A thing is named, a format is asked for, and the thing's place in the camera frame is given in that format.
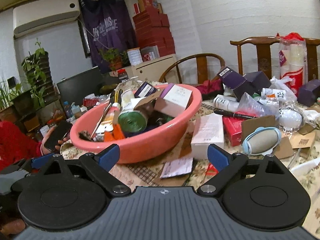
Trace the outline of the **person hand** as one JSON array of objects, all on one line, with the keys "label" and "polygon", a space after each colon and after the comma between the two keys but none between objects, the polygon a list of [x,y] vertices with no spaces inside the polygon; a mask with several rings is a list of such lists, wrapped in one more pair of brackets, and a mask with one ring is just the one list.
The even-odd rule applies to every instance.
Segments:
[{"label": "person hand", "polygon": [[56,133],[54,132],[55,130],[56,127],[52,127],[42,139],[40,147],[42,155],[59,153],[61,146],[70,139],[69,133],[65,134],[63,138],[56,137]]}]

